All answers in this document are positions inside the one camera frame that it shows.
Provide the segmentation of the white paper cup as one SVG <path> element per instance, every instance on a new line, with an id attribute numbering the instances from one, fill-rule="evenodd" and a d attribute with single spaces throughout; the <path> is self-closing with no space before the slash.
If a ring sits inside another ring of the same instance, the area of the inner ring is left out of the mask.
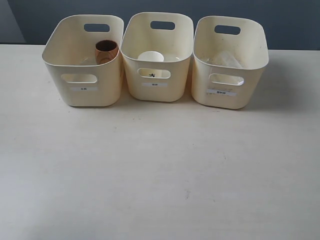
<path id="1" fill-rule="evenodd" d="M 165 58 L 158 51 L 145 51 L 145 52 L 142 52 L 137 59 L 140 61 L 147 61 L 147 62 L 163 62 Z M 161 69 L 151 69 L 151 68 L 139 69 L 139 74 L 142 77 L 161 78 L 162 72 L 163 71 Z"/>

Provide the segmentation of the cream plastic bin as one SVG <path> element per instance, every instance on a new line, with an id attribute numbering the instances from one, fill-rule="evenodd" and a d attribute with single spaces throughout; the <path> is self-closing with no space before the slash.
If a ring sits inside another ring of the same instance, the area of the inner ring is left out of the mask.
<path id="1" fill-rule="evenodd" d="M 42 59 L 67 105 L 106 107 L 121 96 L 124 67 L 122 55 L 97 64 L 96 43 L 121 44 L 124 21 L 114 15 L 78 14 L 62 19 L 42 53 Z"/>
<path id="2" fill-rule="evenodd" d="M 171 12 L 133 15 L 120 47 L 130 94 L 143 101 L 179 100 L 186 87 L 193 42 L 194 24 L 186 15 Z M 161 53 L 164 61 L 138 60 L 146 51 Z M 141 68 L 162 70 L 162 77 L 140 76 Z"/>
<path id="3" fill-rule="evenodd" d="M 205 16 L 193 42 L 191 95 L 205 106 L 241 109 L 269 63 L 264 28 L 230 16 Z"/>

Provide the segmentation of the cream plastic bin left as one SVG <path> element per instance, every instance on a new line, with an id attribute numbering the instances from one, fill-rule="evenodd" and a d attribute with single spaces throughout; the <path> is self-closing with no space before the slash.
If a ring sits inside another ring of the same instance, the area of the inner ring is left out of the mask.
<path id="1" fill-rule="evenodd" d="M 97 64 L 96 43 L 121 44 L 124 21 L 114 15 L 78 14 L 62 19 L 42 53 L 42 59 L 67 105 L 106 107 L 121 96 L 124 67 L 122 55 Z"/>

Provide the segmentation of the cream plastic bin right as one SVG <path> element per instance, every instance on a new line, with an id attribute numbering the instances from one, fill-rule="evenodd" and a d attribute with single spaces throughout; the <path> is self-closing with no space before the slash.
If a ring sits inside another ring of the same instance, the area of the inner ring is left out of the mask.
<path id="1" fill-rule="evenodd" d="M 241 109 L 269 63 L 264 28 L 230 16 L 205 16 L 193 42 L 191 95 L 205 106 Z"/>

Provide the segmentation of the cream plastic bin middle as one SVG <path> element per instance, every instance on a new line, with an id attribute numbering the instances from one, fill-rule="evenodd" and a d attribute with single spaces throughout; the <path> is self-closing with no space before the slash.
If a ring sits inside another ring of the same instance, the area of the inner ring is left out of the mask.
<path id="1" fill-rule="evenodd" d="M 193 42 L 194 24 L 186 15 L 171 12 L 133 15 L 120 47 L 130 94 L 143 101 L 179 100 L 186 87 Z M 161 53 L 164 61 L 138 60 L 146 51 Z M 141 68 L 162 70 L 162 77 L 140 76 Z"/>

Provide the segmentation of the brown wooden cup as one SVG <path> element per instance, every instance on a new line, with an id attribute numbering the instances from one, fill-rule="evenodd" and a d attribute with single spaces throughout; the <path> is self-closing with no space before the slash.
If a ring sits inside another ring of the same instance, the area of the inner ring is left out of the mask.
<path id="1" fill-rule="evenodd" d="M 113 40 L 101 40 L 95 44 L 95 61 L 98 65 L 112 61 L 118 54 L 119 46 Z"/>

